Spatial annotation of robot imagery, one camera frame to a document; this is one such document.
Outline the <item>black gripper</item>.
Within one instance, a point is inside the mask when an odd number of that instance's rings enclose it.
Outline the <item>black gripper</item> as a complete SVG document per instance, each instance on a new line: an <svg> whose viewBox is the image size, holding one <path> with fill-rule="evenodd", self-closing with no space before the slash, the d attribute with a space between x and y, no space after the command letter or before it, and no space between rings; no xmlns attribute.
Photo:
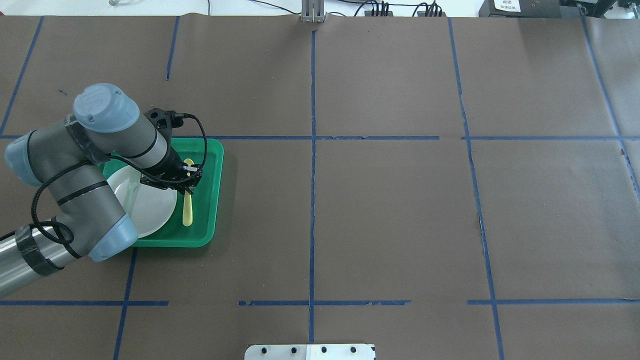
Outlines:
<svg viewBox="0 0 640 360"><path fill-rule="evenodd" d="M140 169L144 171L142 185L176 189L182 196L194 194L202 177L202 164L187 165L169 145L153 145L141 152Z"/></svg>

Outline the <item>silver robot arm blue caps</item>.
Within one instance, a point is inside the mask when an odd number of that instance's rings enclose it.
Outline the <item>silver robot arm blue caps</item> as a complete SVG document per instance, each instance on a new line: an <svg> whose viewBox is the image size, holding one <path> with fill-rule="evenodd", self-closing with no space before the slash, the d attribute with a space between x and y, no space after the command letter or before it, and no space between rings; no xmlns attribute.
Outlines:
<svg viewBox="0 0 640 360"><path fill-rule="evenodd" d="M31 221L1 237L1 296L61 272L85 256L103 262L139 237L99 168L110 160L139 171L142 184L192 194L204 164L187 165L171 145L188 112L141 112L118 86L97 83L70 114L18 137L4 151L12 173L36 187Z"/></svg>

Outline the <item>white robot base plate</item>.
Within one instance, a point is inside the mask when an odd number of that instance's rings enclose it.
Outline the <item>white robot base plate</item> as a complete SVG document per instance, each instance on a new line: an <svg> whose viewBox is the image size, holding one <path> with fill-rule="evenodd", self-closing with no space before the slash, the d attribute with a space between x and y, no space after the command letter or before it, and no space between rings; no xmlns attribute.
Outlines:
<svg viewBox="0 0 640 360"><path fill-rule="evenodd" d="M254 344L245 353L245 360L375 360L374 344Z"/></svg>

